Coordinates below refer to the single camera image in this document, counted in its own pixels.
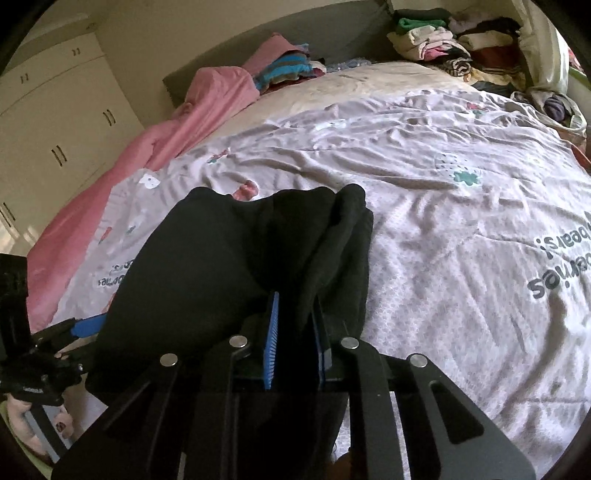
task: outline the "wrinkled fabric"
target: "wrinkled fabric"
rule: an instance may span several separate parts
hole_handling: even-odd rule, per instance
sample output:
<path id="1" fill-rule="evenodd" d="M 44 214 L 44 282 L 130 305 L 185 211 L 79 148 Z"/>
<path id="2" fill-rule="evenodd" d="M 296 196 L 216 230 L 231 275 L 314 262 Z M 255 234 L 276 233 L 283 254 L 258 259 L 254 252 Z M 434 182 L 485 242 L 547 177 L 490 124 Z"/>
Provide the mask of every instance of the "wrinkled fabric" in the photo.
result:
<path id="1" fill-rule="evenodd" d="M 374 212 L 362 338 L 426 354 L 541 477 L 591 405 L 591 177 L 543 116 L 484 92 L 422 90 L 218 137 L 148 172 L 155 188 L 139 171 L 113 189 L 56 321 L 100 313 L 121 267 L 196 186 L 228 194 L 250 180 L 256 200 L 357 183 Z"/>
<path id="2" fill-rule="evenodd" d="M 530 88 L 526 93 L 513 93 L 512 99 L 520 102 L 530 103 L 539 111 L 542 116 L 540 121 L 550 128 L 553 128 L 558 132 L 560 138 L 568 140 L 579 148 L 585 150 L 586 138 L 587 138 L 587 120 L 581 113 L 581 110 L 577 106 L 576 102 L 571 100 L 566 95 L 561 93 L 551 92 L 549 90 L 539 90 L 536 88 Z M 566 115 L 562 122 L 557 122 L 553 118 L 547 115 L 544 110 L 544 105 L 550 98 L 556 98 L 564 105 Z"/>
<path id="3" fill-rule="evenodd" d="M 511 94 L 517 91 L 517 89 L 511 83 L 506 85 L 498 85 L 492 82 L 476 82 L 472 86 L 481 92 L 494 93 L 495 95 L 502 95 L 503 97 L 507 98 L 510 98 Z"/>
<path id="4" fill-rule="evenodd" d="M 84 260 L 111 188 L 139 168 L 161 169 L 258 97 L 250 74 L 240 67 L 198 70 L 173 118 L 147 128 L 109 171 L 60 210 L 27 256 L 27 310 L 34 332 L 51 322 Z"/>
<path id="5" fill-rule="evenodd" d="M 490 82 L 497 85 L 512 84 L 518 92 L 525 91 L 525 74 L 518 72 L 513 75 L 486 73 L 472 66 L 470 76 L 465 79 L 469 85 L 474 85 L 476 82 Z"/>
<path id="6" fill-rule="evenodd" d="M 566 93 L 569 86 L 569 46 L 534 2 L 512 1 L 523 22 L 519 30 L 519 48 L 527 61 L 533 86 Z"/>
<path id="7" fill-rule="evenodd" d="M 557 97 L 548 98 L 544 102 L 544 112 L 558 123 L 562 123 L 567 115 L 564 103 Z"/>

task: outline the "pink blanket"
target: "pink blanket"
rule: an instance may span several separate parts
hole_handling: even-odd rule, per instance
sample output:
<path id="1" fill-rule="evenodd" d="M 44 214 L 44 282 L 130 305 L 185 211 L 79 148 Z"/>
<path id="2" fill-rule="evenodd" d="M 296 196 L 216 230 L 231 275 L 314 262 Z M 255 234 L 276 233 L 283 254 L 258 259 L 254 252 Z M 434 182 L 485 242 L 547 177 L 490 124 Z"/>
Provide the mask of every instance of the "pink blanket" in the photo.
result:
<path id="1" fill-rule="evenodd" d="M 161 169 L 258 96 L 251 75 L 240 67 L 200 69 L 173 118 L 147 128 L 127 146 L 112 169 L 62 208 L 27 256 L 27 309 L 33 332 L 51 322 L 84 260 L 111 188 L 140 168 Z"/>

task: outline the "black cloth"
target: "black cloth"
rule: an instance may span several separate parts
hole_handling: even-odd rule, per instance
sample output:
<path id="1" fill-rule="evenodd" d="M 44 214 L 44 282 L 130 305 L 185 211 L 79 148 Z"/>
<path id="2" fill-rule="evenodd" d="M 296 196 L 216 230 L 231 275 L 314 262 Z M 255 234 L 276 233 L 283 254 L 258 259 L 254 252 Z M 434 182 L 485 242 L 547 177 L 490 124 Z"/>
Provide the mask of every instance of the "black cloth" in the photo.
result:
<path id="1" fill-rule="evenodd" d="M 253 469 L 245 478 L 320 478 L 346 397 L 301 390 L 299 359 L 315 355 L 302 348 L 304 334 L 317 296 L 333 340 L 361 334 L 372 226 L 357 185 L 253 202 L 192 190 L 148 238 L 115 295 L 88 390 L 109 401 L 105 393 L 123 391 L 164 353 L 198 359 L 263 314 L 278 291 L 280 394 L 246 398 L 242 465 Z"/>
<path id="2" fill-rule="evenodd" d="M 512 37 L 517 36 L 517 30 L 521 28 L 515 20 L 509 17 L 499 17 L 495 18 L 494 20 L 486 20 L 484 22 L 480 22 L 474 28 L 470 30 L 466 30 L 462 32 L 462 35 L 470 35 L 472 33 L 485 33 L 489 30 L 496 30 L 497 32 L 506 33 L 507 35 L 511 35 Z"/>
<path id="3" fill-rule="evenodd" d="M 513 92 L 517 92 L 517 89 L 512 83 L 508 83 L 507 85 L 497 85 L 496 83 L 492 82 L 480 81 L 476 82 L 472 86 L 481 92 L 496 93 L 497 95 L 502 95 L 503 97 L 507 98 L 510 98 Z"/>

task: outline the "cabinet handle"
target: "cabinet handle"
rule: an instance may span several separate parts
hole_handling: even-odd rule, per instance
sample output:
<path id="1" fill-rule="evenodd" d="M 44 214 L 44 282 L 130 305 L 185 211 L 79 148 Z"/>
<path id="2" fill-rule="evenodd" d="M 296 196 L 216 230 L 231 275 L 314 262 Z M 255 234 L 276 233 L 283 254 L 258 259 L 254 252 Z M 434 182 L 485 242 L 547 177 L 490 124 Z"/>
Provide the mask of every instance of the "cabinet handle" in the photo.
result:
<path id="1" fill-rule="evenodd" d="M 117 123 L 117 120 L 115 120 L 115 116 L 111 113 L 111 110 L 107 109 L 107 112 L 109 112 L 109 115 L 113 119 L 113 125 L 115 125 Z"/>
<path id="2" fill-rule="evenodd" d="M 68 159 L 66 158 L 66 156 L 64 155 L 64 151 L 61 149 L 61 147 L 59 145 L 56 145 L 57 149 L 60 151 L 61 156 L 64 158 L 64 163 L 66 163 L 68 161 Z"/>
<path id="3" fill-rule="evenodd" d="M 59 163 L 60 167 L 62 167 L 63 165 L 61 164 L 60 157 L 57 156 L 57 153 L 55 150 L 53 150 L 53 148 L 51 149 L 51 153 L 53 153 L 53 156 L 56 158 L 56 161 Z"/>
<path id="4" fill-rule="evenodd" d="M 6 218 L 6 215 L 4 215 L 4 212 L 2 211 L 2 209 L 0 208 L 0 215 L 2 215 L 2 218 L 4 218 L 4 221 L 6 222 L 6 224 L 8 225 L 8 228 L 12 228 L 11 223 L 8 221 L 8 219 Z"/>
<path id="5" fill-rule="evenodd" d="M 2 202 L 2 204 L 4 205 L 4 208 L 6 209 L 6 211 L 8 212 L 8 214 L 10 215 L 10 218 L 12 219 L 13 222 L 16 222 L 17 219 L 14 218 L 14 215 L 12 214 L 12 212 L 10 211 L 10 208 L 8 208 L 8 205 L 6 205 L 6 202 Z"/>
<path id="6" fill-rule="evenodd" d="M 111 119 L 109 118 L 109 116 L 106 113 L 104 113 L 104 112 L 103 112 L 103 115 L 105 116 L 105 118 L 109 122 L 109 126 L 112 127 L 113 123 L 111 123 Z"/>

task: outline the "bedsheet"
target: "bedsheet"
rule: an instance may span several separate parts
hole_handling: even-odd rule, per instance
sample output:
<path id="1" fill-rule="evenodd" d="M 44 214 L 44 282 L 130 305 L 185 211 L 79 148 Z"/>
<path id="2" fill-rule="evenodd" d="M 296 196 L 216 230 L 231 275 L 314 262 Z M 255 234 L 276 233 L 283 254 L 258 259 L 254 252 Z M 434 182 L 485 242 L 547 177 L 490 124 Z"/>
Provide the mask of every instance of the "bedsheet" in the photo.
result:
<path id="1" fill-rule="evenodd" d="M 113 188 L 53 323 L 107 308 L 150 233 L 196 186 L 248 200 L 348 183 L 365 189 L 375 218 L 363 338 L 388 355 L 430 357 L 541 477 L 591 404 L 591 178 L 532 107 L 507 98 L 352 100 L 140 170 Z M 67 405 L 82 429 L 104 408 L 82 386 Z M 339 453 L 348 435 L 345 419 Z"/>
<path id="2" fill-rule="evenodd" d="M 84 259 L 111 188 L 139 168 L 158 170 L 210 134 L 210 138 L 234 134 L 268 118 L 374 92 L 402 95 L 427 87 L 473 90 L 439 70 L 412 62 L 384 63 L 325 77 L 265 95 L 242 111 L 259 98 L 248 72 L 239 67 L 200 69 L 173 118 L 134 139 L 109 172 L 59 212 L 29 252 L 27 307 L 33 332 L 45 328 L 55 314 L 57 302 Z"/>

